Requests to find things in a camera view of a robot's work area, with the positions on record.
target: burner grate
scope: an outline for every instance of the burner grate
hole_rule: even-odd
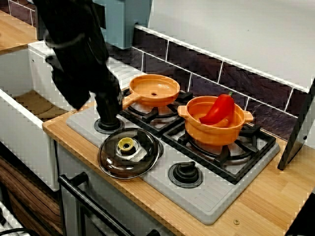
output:
[[[169,131],[165,132],[162,136],[162,140],[192,160],[198,162],[200,165],[231,182],[232,184],[237,184],[276,142],[276,138],[260,131],[259,126],[250,126],[246,124],[240,132],[240,137],[250,138],[252,143],[248,144],[240,140],[235,142],[235,144],[243,149],[245,153],[232,156],[228,146],[223,146],[220,154],[213,154],[199,147],[186,131],[185,134],[182,135],[177,141],[172,137],[183,130],[185,130],[185,122],[182,122]],[[257,148],[257,139],[261,139],[266,142],[266,144],[261,149]],[[204,157],[203,155],[200,155],[198,152],[211,157],[212,160],[210,158]],[[224,167],[227,161],[241,160],[245,158],[249,158],[248,161],[235,174],[231,173]]]
[[[129,89],[126,89],[124,91],[124,96],[128,95],[130,95],[130,91]],[[151,132],[155,136],[161,137],[165,130],[174,127],[174,125],[179,124],[184,120],[178,115],[177,108],[178,106],[186,105],[192,98],[193,95],[191,92],[184,93],[181,91],[175,102],[167,105],[171,113],[165,115],[159,114],[158,107],[154,107],[149,113],[146,114],[131,106],[121,111],[120,115],[140,126],[141,128]],[[156,127],[154,124],[152,124],[152,121],[154,121],[155,119],[167,119],[172,117],[174,117],[174,119],[170,122],[167,122],[162,127]]]

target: orange pot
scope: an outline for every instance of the orange pot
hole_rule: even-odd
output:
[[[162,75],[140,75],[129,84],[130,95],[123,99],[123,110],[138,102],[149,107],[163,107],[178,97],[179,84]]]
[[[210,146],[224,146],[233,143],[244,124],[252,122],[252,114],[234,105],[234,113],[215,125],[205,125],[199,121],[211,109],[218,97],[202,96],[178,107],[178,114],[185,121],[186,131],[195,140]]]

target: oven handle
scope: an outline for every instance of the oven handle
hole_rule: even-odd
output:
[[[68,179],[65,175],[61,175],[58,178],[58,182],[64,187],[70,194],[72,194],[83,206],[91,211],[96,217],[103,221],[110,227],[118,236],[134,236],[126,227],[119,223],[114,217],[112,217],[106,210],[104,210],[99,204],[97,204],[90,196],[82,191],[78,186],[89,180],[89,176],[82,172],[72,179]],[[160,236],[159,232],[152,230],[147,236]]]

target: yellow lid knob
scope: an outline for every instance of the yellow lid knob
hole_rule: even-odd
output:
[[[118,142],[118,147],[122,151],[129,151],[133,148],[133,140],[132,138],[123,138]]]

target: glass lid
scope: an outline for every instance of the glass lid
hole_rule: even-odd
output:
[[[111,134],[98,151],[101,169],[111,177],[129,179],[152,168],[163,154],[163,146],[149,132],[126,128]]]

